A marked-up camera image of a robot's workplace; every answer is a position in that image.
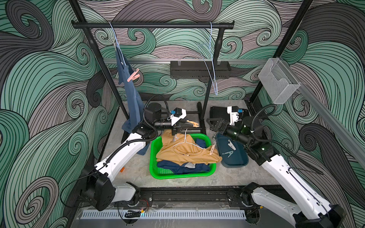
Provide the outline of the tan cartoon print t-shirt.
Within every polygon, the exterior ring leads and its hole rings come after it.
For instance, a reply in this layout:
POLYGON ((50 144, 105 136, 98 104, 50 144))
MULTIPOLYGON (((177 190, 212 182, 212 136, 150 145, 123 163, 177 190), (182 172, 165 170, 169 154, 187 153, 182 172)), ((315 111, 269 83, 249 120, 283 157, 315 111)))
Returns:
MULTIPOLYGON (((172 135, 171 130, 165 130, 162 133, 163 146, 156 155, 157 161, 172 161, 174 163, 177 163, 178 165, 183 165, 186 162, 191 162, 193 164, 212 164, 222 161, 222 157, 219 156, 218 150, 216 148, 214 150, 214 153, 212 155, 209 155, 211 146, 203 149, 197 148, 189 144, 181 144, 173 147, 175 144, 183 141, 184 134, 178 133, 176 135, 172 135)), ((187 141, 190 143, 195 143, 195 140, 189 134, 187 134, 187 141)))

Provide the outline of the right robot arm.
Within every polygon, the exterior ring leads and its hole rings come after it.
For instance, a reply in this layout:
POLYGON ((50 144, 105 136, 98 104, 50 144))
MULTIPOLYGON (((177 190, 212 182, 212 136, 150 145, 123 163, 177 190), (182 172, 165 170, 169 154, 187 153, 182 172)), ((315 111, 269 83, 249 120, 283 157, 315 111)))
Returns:
POLYGON ((295 155, 280 142, 259 137, 262 125, 258 120, 274 114, 276 110, 277 105, 269 104, 251 116, 249 118, 251 123, 248 125, 249 134, 243 134, 239 128, 221 117, 208 118, 206 121, 213 131, 241 143, 249 157, 270 173, 294 200, 291 203, 252 182, 242 190, 247 202, 270 210, 295 228, 339 228, 347 215, 345 210, 340 205, 331 204, 321 197, 297 174, 298 169, 285 161, 273 144, 304 164, 307 172, 320 176, 323 172, 295 155))

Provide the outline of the navy Mickey print t-shirt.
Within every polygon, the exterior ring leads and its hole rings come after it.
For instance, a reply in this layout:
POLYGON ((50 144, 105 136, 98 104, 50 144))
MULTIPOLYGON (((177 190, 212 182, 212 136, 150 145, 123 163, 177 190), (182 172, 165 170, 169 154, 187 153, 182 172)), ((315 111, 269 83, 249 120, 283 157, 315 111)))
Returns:
POLYGON ((191 162, 186 162, 183 165, 178 165, 177 163, 166 160, 158 161, 157 167, 170 170, 177 175, 206 173, 211 170, 210 166, 204 163, 193 164, 191 162))

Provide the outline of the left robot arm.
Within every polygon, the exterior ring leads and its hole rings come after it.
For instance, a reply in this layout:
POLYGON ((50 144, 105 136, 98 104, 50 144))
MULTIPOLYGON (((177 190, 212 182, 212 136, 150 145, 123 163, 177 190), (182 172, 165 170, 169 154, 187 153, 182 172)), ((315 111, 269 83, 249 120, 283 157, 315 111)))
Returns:
POLYGON ((188 120, 186 116, 185 109, 171 111, 168 107, 162 109, 158 103, 147 101, 141 122, 127 139, 107 158, 82 170, 79 178, 81 198, 98 211, 105 210, 113 202, 135 199, 137 187, 133 184, 113 185, 117 174, 135 154, 157 138, 158 130, 169 129, 178 133, 199 127, 198 123, 188 120))

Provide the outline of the light blue wire hanger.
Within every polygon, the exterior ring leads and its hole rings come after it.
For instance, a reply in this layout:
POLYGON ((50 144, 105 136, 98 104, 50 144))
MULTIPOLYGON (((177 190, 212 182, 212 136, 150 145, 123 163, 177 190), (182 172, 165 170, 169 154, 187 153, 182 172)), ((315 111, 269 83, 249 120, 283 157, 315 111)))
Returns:
POLYGON ((201 54, 202 60, 203 60, 205 66, 207 68, 209 78, 212 82, 214 94, 217 96, 218 95, 218 83, 216 81, 216 71, 215 71, 215 66, 214 66, 213 49, 212 49, 213 24, 212 24, 212 22, 209 22, 209 24, 210 24, 209 42, 208 43, 198 43, 198 45, 199 45, 199 48, 200 48, 200 54, 201 54), (208 47, 208 50, 209 50, 211 68, 208 67, 207 59, 205 58, 205 55, 203 54, 203 47, 205 47, 205 46, 208 47))

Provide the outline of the white wire hanger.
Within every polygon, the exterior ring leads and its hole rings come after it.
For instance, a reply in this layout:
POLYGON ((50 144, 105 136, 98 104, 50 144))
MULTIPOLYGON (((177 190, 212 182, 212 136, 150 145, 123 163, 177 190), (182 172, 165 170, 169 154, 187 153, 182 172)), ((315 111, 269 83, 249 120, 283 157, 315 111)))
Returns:
POLYGON ((187 129, 185 130, 184 132, 184 141, 183 142, 179 142, 177 144, 175 144, 173 147, 176 147, 178 145, 181 145, 181 144, 189 144, 189 145, 192 145, 192 146, 195 146, 197 148, 200 148, 200 149, 203 149, 202 147, 200 147, 199 145, 195 144, 195 143, 192 143, 192 142, 188 142, 187 141, 187 129))

